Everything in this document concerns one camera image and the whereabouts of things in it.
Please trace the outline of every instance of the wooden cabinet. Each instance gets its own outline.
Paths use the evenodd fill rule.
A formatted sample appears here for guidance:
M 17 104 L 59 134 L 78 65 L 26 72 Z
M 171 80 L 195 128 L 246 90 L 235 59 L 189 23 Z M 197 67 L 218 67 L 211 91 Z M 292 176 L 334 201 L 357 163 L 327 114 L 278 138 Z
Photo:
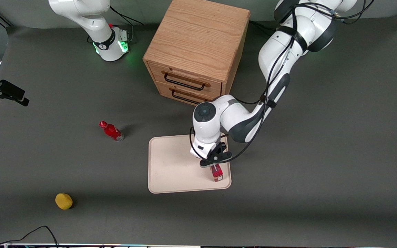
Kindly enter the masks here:
M 143 56 L 159 93 L 192 105 L 229 94 L 249 16 L 206 0 L 172 0 Z

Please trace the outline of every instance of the lemon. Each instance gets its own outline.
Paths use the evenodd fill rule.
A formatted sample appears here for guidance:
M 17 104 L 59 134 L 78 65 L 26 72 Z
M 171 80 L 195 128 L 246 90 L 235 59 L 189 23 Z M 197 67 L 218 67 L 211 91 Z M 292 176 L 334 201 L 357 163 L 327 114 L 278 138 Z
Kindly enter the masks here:
M 58 205 L 58 207 L 62 210 L 69 209 L 73 204 L 73 200 L 71 199 L 71 197 L 65 193 L 57 194 L 55 198 L 55 202 L 56 205 Z

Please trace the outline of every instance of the red bottle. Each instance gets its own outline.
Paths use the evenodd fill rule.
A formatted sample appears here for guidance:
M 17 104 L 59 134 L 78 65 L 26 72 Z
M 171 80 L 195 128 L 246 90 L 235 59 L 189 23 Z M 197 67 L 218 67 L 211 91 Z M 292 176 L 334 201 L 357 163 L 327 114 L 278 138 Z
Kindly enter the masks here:
M 212 176 L 214 177 L 214 182 L 223 180 L 223 171 L 219 164 L 211 166 Z
M 115 141 L 123 140 L 122 133 L 113 124 L 108 124 L 105 121 L 101 121 L 99 123 L 99 126 L 102 127 L 104 129 L 105 134 L 110 136 L 113 140 Z

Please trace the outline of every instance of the beige tray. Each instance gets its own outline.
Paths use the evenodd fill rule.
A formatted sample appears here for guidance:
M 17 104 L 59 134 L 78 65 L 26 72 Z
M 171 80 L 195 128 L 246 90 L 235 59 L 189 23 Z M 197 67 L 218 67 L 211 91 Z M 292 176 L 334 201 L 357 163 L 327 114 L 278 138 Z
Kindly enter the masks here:
M 226 137 L 222 142 L 227 145 Z M 148 189 L 153 194 L 226 189 L 231 185 L 230 163 L 220 164 L 223 179 L 214 182 L 210 168 L 189 153 L 189 135 L 155 137 L 148 153 Z

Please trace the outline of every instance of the gray table surface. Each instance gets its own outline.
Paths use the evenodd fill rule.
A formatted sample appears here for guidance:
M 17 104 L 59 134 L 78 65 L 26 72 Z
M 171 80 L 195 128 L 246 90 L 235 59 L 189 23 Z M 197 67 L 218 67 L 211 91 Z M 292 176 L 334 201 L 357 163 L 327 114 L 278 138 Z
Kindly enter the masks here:
M 81 28 L 9 30 L 0 79 L 31 102 L 0 104 L 0 242 L 48 225 L 61 243 L 397 247 L 397 16 L 341 25 L 295 64 L 229 189 L 161 195 L 147 188 L 148 141 L 188 133 L 194 107 L 157 92 L 142 62 L 155 30 L 137 27 L 116 62 Z M 263 90 L 266 39 L 249 27 L 234 96 Z M 74 209 L 58 209 L 61 192 Z

